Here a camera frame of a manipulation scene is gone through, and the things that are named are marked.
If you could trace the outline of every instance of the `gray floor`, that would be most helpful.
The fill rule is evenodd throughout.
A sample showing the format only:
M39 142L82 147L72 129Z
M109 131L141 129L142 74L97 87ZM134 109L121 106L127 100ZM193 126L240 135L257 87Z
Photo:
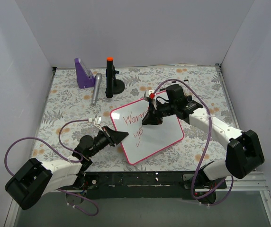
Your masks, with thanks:
M259 192L232 192L223 204L207 208L177 198L96 200L100 213L89 217L66 205L65 195L52 192L28 210L19 210L16 227L268 227ZM83 203L94 212L94 207Z

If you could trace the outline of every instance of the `whiteboard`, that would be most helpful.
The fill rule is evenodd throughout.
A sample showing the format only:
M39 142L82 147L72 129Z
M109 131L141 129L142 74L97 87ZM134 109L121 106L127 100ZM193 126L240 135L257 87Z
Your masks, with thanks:
M161 92L157 96L168 98L166 92ZM164 117L161 125L142 126L142 119L146 115L147 109L148 102L140 99L110 112L115 129L129 133L122 141L122 148L131 165L184 138L181 124L175 115Z

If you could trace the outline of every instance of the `white cable clip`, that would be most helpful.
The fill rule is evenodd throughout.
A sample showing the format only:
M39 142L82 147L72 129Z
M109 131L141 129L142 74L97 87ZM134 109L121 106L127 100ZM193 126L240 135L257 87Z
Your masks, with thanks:
M215 115L214 115L214 114L211 114L211 115L207 114L207 117L208 117L208 119L209 119L209 118L215 117Z

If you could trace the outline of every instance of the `silver microphone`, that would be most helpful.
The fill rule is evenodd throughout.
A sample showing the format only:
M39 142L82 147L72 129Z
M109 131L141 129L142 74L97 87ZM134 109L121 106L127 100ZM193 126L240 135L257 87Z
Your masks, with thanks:
M91 104L93 104L93 105L95 105L97 102L98 93L99 93L99 86L102 82L103 77L102 77L102 74L98 72L94 78L96 79L96 82L94 84L92 100L91 100Z

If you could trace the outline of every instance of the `red object on gripper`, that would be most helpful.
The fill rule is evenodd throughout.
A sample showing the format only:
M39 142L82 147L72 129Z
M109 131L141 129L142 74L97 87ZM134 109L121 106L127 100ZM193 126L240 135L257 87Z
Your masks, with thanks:
M155 94L154 94L154 93L151 93L151 94L149 95L149 97L150 97L151 99L153 99L153 98L155 97Z

